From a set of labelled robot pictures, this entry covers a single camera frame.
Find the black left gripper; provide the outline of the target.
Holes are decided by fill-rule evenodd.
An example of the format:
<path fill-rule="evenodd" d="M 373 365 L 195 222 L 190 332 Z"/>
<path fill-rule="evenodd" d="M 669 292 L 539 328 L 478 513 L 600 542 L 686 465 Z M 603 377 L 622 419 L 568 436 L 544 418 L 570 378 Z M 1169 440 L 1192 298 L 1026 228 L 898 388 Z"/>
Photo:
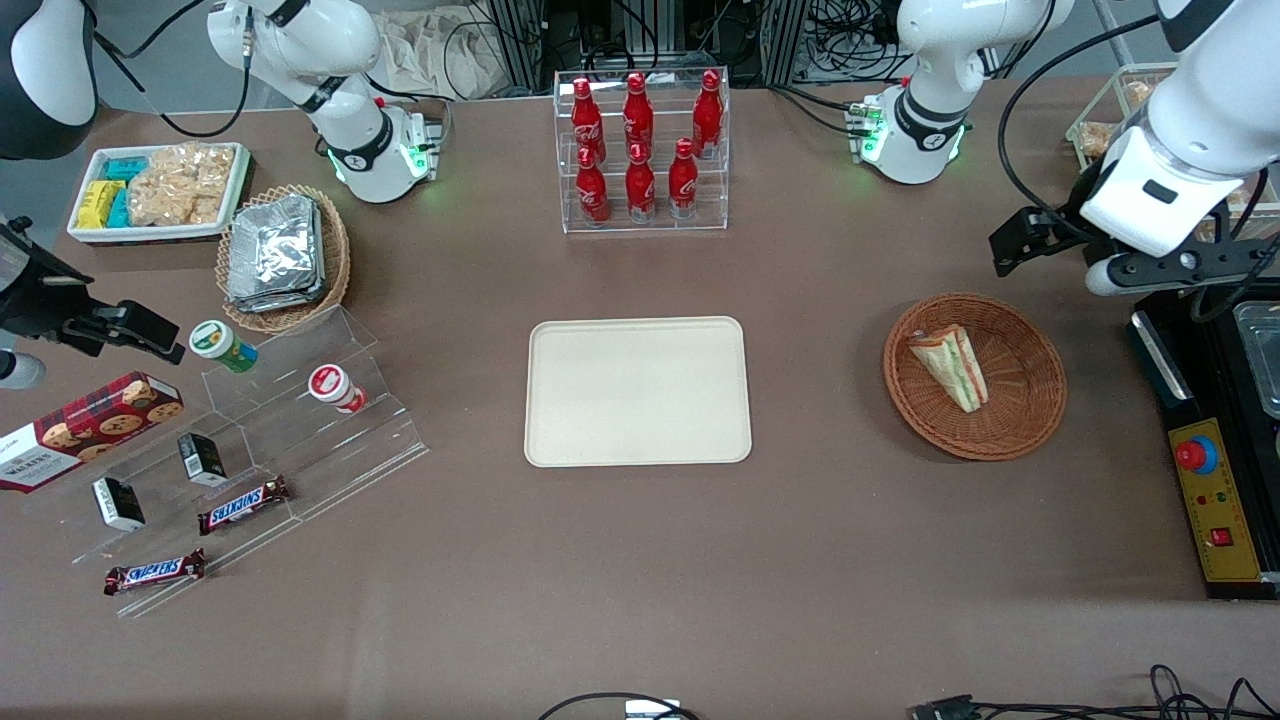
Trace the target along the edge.
<path fill-rule="evenodd" d="M 1009 277 L 1029 260 L 1051 251 L 1093 243 L 1092 225 L 1080 205 L 1023 208 L 989 234 L 995 273 Z M 1142 252 L 1120 256 L 1120 286 L 1155 291 L 1224 284 L 1262 275 L 1277 256 L 1276 234 L 1266 238 L 1226 240 L 1202 243 L 1188 240 L 1164 258 Z"/>

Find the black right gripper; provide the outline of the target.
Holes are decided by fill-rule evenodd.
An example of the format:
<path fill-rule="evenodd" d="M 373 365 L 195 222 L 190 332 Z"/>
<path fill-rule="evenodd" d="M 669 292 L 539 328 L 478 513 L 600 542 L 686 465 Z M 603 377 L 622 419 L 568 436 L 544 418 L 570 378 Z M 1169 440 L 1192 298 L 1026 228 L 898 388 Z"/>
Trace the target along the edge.
<path fill-rule="evenodd" d="M 67 345 L 99 357 L 106 345 L 131 347 L 179 365 L 186 355 L 179 327 L 132 300 L 101 307 L 88 286 L 95 278 L 78 272 L 29 240 L 28 217 L 3 219 L 3 329 L 28 340 Z"/>

